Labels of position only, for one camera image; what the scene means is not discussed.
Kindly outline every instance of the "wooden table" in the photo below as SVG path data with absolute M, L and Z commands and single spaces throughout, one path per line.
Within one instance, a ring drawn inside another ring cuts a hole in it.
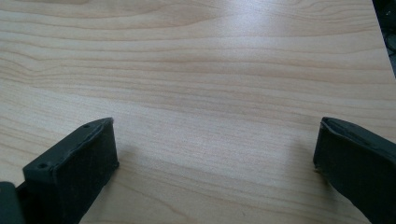
M 368 223 L 314 172 L 320 119 L 396 141 L 370 0 L 0 4 L 0 180 L 113 117 L 82 223 Z

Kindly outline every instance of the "black plastic object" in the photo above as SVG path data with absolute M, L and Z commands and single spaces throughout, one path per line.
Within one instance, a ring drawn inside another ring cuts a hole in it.
M 396 223 L 396 145 L 362 127 L 323 118 L 314 164 L 372 223 Z
M 113 119 L 87 123 L 23 168 L 19 201 L 7 199 L 15 212 L 1 211 L 0 223 L 23 223 L 7 222 L 8 215 L 18 214 L 27 224 L 79 223 L 118 167 Z M 0 204 L 4 202 L 0 194 Z

